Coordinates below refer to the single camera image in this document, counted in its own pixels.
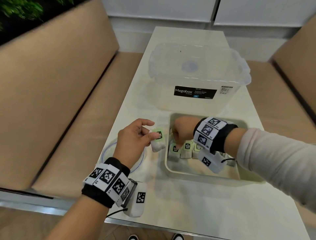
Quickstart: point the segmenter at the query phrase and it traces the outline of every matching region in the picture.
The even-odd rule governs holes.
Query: backrest
[[[316,15],[272,58],[316,113]]]
[[[118,48],[100,0],[0,47],[0,187],[30,187]]]

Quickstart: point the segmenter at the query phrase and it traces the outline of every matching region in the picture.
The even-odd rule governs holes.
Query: white container
[[[149,59],[156,106],[162,110],[218,114],[236,91],[251,83],[250,68],[229,48],[163,43]]]
[[[172,113],[169,115],[168,129],[171,129],[174,125],[174,121],[182,116],[194,116],[198,118],[206,117],[183,113]],[[247,124],[242,120],[226,118],[223,118],[223,120],[231,121],[242,128],[248,128]],[[218,174],[215,174],[198,159],[179,159],[178,161],[171,161],[168,159],[168,149],[166,149],[165,152],[165,162],[162,164],[162,169],[171,178],[189,181],[206,182],[228,186],[240,186],[250,183],[265,183],[265,181],[260,176],[254,172],[242,168],[239,164],[235,164],[233,166],[225,165],[223,170],[221,170]]]

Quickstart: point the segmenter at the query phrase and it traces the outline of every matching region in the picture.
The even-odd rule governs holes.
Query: storage box lid
[[[236,50],[211,46],[159,44],[151,53],[148,72],[156,81],[251,82],[250,68]]]

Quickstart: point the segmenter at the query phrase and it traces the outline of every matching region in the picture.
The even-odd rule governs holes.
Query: white tray
[[[207,116],[197,116],[197,115],[188,115],[183,113],[172,113],[169,115],[169,124],[167,136],[167,144],[169,142],[169,130],[174,125],[175,119],[181,116],[195,116],[198,118],[204,118]],[[241,128],[248,128],[247,124],[238,119],[228,119],[222,118],[223,120],[228,120]],[[240,165],[232,167],[226,165],[224,169],[219,173],[215,174],[209,170],[205,165],[200,162],[198,159],[180,159],[178,162],[173,162],[168,160],[168,149],[165,153],[165,162],[163,168],[167,175],[171,178],[198,181],[198,182],[207,182],[207,183],[216,183],[224,184],[230,186],[239,186],[251,183],[264,183],[265,181],[259,177],[257,174],[243,169]]]

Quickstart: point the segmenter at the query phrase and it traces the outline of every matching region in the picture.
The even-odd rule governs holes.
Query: right hand
[[[200,118],[189,116],[183,116],[175,120],[172,133],[177,143],[177,149],[180,149],[185,141],[193,139],[194,128],[200,120]]]

